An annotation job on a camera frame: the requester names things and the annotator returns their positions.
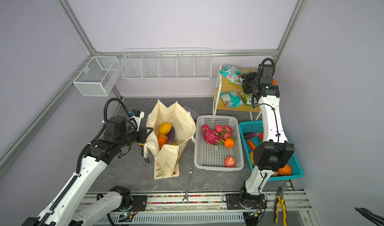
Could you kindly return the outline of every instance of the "gray marble tabletop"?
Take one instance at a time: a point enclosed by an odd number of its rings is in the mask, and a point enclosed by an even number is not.
[[[181,106],[188,106],[200,115],[212,114],[213,98],[162,98],[160,101],[166,106],[178,101]],[[146,116],[152,111],[156,102],[157,99],[155,98],[124,99],[128,110],[138,109],[144,111]],[[250,120],[248,112],[218,111],[217,114],[234,116],[239,123]],[[125,115],[122,108],[119,109],[118,115]],[[145,126],[145,120],[141,122],[141,126]],[[145,162],[141,156],[141,147],[138,143],[134,143],[127,155],[122,158],[115,157],[112,160],[110,165],[98,176],[89,191],[106,192],[116,185],[129,188],[133,193],[185,191],[190,167],[194,168],[191,175],[190,191],[239,191],[244,181],[249,178],[251,169],[247,160],[244,168],[240,171],[212,171],[195,167],[194,147],[193,142],[189,141],[179,161],[179,177],[154,180],[153,155],[149,153],[150,163]],[[123,153],[127,150],[128,147],[122,148]],[[285,181],[268,181],[264,190],[275,191],[278,190],[279,186],[282,186],[283,190],[288,190]]]

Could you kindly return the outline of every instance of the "robotic arm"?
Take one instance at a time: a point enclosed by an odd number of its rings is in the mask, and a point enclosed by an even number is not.
[[[118,101],[128,118],[115,116],[107,119],[107,108],[111,101]],[[112,98],[104,107],[103,127],[98,135],[81,151],[76,171],[55,199],[38,215],[28,218],[23,226],[87,226],[95,224],[100,218],[114,209],[126,211],[129,215],[133,210],[131,190],[116,186],[102,199],[81,212],[75,210],[99,174],[120,154],[121,148],[131,146],[134,142],[145,143],[152,128],[139,128],[144,112],[133,110],[128,112],[120,99]]]
[[[253,161],[255,167],[249,179],[240,189],[238,198],[228,201],[228,209],[241,208],[262,208],[266,207],[263,195],[263,187],[275,172],[283,168],[289,161],[295,148],[288,143],[281,124],[279,102],[280,92],[277,85],[273,85],[273,74],[275,73],[275,62],[271,58],[266,58],[259,64],[257,72],[243,74],[243,92],[252,94],[256,97],[263,117],[264,139],[263,142],[253,151]]]

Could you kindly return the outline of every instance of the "white mesh basket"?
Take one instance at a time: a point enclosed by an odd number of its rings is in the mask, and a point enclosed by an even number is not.
[[[210,52],[135,53],[121,59],[122,77],[126,80],[210,80]]]
[[[121,65],[114,56],[94,56],[73,81],[84,96],[108,96],[118,80]]]
[[[232,135],[237,137],[235,140],[235,146],[227,148],[225,146],[217,146],[205,142],[201,132],[201,127],[204,124],[207,124],[210,128],[215,128],[218,124],[223,126],[229,125],[232,128]],[[235,158],[236,164],[233,168],[228,168],[224,165],[224,160],[228,156]],[[243,150],[238,121],[235,117],[223,115],[200,115],[197,118],[194,161],[196,167],[206,170],[242,170],[244,167]]]

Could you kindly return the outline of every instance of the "wire basket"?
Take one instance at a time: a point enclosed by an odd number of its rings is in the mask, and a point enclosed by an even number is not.
[[[84,96],[108,96],[118,80],[121,69],[114,56],[93,56],[73,83]]]
[[[232,128],[232,135],[235,139],[235,146],[227,148],[223,145],[212,145],[207,143],[201,132],[201,127],[207,124],[210,128],[215,128],[216,125],[229,125]],[[196,143],[194,162],[198,168],[206,170],[218,171],[237,171],[244,167],[243,150],[240,141],[240,131],[238,121],[235,117],[224,115],[200,115],[196,121]],[[224,164],[224,160],[232,156],[235,158],[235,166],[228,168]]]
[[[121,60],[126,80],[210,80],[209,51],[129,52]]]
[[[247,159],[249,166],[251,167],[251,171],[253,171],[254,167],[252,166],[251,158],[249,157],[249,153],[252,152],[251,147],[249,144],[245,141],[244,139],[244,133],[248,132],[264,132],[263,128],[263,122],[260,121],[248,121],[248,122],[242,122],[239,124],[240,128],[240,134],[241,134],[241,139],[244,145],[244,149],[247,153]],[[254,137],[251,138],[250,141],[258,147],[263,141],[259,139],[259,137]],[[289,159],[288,163],[289,166],[292,168],[292,174],[289,176],[275,176],[275,177],[270,177],[268,181],[276,181],[276,180],[289,180],[289,179],[294,179],[294,178],[301,178],[304,173],[303,170],[300,166],[299,161],[296,158],[295,153],[291,156]]]

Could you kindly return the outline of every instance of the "eggplant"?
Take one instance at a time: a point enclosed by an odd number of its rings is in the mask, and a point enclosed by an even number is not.
[[[168,143],[169,145],[173,145],[175,142],[175,128],[171,127],[169,133],[167,134],[168,137]]]
[[[261,133],[262,132],[248,132],[248,133],[244,133],[244,139],[247,140],[247,139],[250,139],[250,138],[259,137]]]

